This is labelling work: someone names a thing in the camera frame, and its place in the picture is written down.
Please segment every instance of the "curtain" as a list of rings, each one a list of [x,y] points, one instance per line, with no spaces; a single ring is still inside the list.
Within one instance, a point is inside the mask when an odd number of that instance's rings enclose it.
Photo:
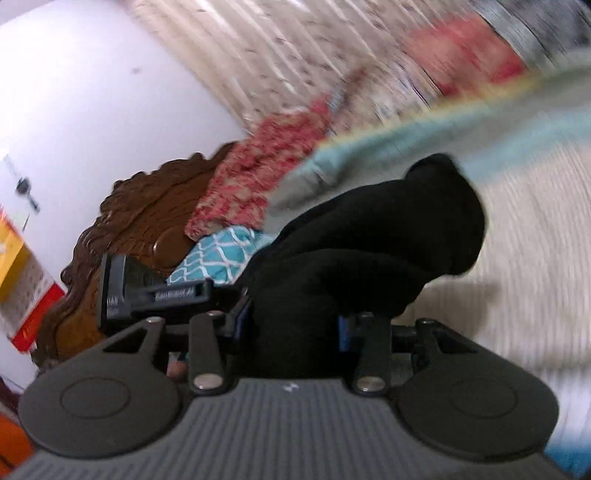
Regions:
[[[247,129],[307,105],[468,0],[125,0]]]

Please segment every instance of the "metal pin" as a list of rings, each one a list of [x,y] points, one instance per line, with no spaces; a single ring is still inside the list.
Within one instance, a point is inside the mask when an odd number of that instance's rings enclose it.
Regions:
[[[216,374],[201,374],[193,378],[193,385],[199,390],[213,390],[223,385],[223,378]]]
[[[362,392],[374,393],[383,390],[386,387],[386,382],[380,377],[367,376],[358,378],[355,385]]]

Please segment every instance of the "teal pillow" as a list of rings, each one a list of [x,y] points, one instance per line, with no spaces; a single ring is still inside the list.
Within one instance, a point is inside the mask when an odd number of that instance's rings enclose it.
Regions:
[[[242,225],[225,228],[197,242],[167,282],[211,278],[216,285],[233,284],[252,256],[275,237]]]

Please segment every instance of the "black cloth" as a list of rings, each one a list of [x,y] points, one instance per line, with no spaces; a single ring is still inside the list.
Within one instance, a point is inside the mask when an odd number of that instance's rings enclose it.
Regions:
[[[393,317],[425,283],[459,275],[485,234],[478,196],[444,154],[404,179],[364,186],[309,210],[251,259],[239,280],[253,300],[255,356],[246,374],[341,374],[340,314]]]

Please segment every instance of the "carved wooden bed frame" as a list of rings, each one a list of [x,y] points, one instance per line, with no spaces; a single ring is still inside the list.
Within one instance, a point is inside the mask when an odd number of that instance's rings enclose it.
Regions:
[[[158,170],[119,180],[100,204],[100,215],[80,235],[72,262],[61,272],[68,293],[43,317],[33,360],[37,365],[67,360],[98,343],[96,295],[106,252],[134,255],[163,275],[187,255],[194,242],[183,233],[199,197],[233,143],[206,160],[197,153],[171,160]]]

